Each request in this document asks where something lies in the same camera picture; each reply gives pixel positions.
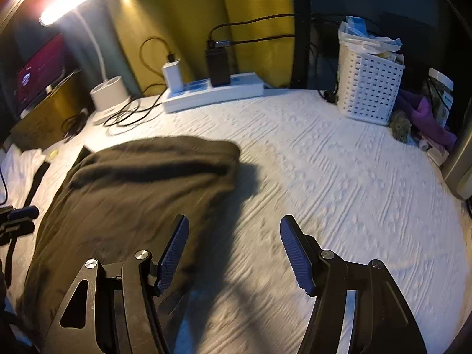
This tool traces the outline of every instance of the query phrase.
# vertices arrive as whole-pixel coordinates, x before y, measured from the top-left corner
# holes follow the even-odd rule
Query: brown box
[[[93,103],[81,84],[79,72],[72,72],[13,127],[13,142],[22,150],[44,150],[62,140],[64,121],[85,107],[90,110]]]

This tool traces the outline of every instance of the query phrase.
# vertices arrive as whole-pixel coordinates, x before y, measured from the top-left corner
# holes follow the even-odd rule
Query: blue package
[[[349,34],[355,36],[367,37],[367,28],[365,27],[365,20],[361,17],[346,16],[348,22]]]

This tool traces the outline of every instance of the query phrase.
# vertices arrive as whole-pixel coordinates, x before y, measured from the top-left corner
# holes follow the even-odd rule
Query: desk lamp
[[[86,1],[87,0],[56,0],[46,8],[39,21],[43,26],[49,26],[67,13],[74,12],[79,19],[79,22],[83,25],[97,53],[100,63],[101,77],[103,79],[101,84],[97,85],[90,91],[90,95],[98,112],[94,115],[94,123],[101,124],[116,113],[128,101],[129,95],[124,87],[121,76],[114,77],[110,80],[107,78],[105,62],[103,61],[103,55],[98,46],[97,40],[95,39],[95,36],[86,20],[80,14],[79,10],[77,10],[77,7]]]

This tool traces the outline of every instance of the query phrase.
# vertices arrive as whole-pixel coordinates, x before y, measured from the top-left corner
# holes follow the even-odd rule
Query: black strap
[[[43,162],[39,169],[36,171],[35,176],[32,180],[31,189],[28,193],[27,199],[24,201],[23,207],[30,206],[32,198],[35,196],[39,185],[41,184],[42,178],[46,174],[47,170],[49,169],[51,164],[49,162]],[[12,266],[12,258],[13,258],[13,250],[17,244],[17,238],[12,238],[10,242],[10,246],[8,247],[8,253],[6,253],[5,258],[5,282],[6,287],[9,288],[11,285],[11,266]]]

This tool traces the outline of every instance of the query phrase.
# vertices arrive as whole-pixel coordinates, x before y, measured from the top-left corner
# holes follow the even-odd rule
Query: purple cloth
[[[426,136],[451,151],[457,137],[437,123],[426,97],[401,89],[396,97],[396,108],[403,110],[410,122]]]

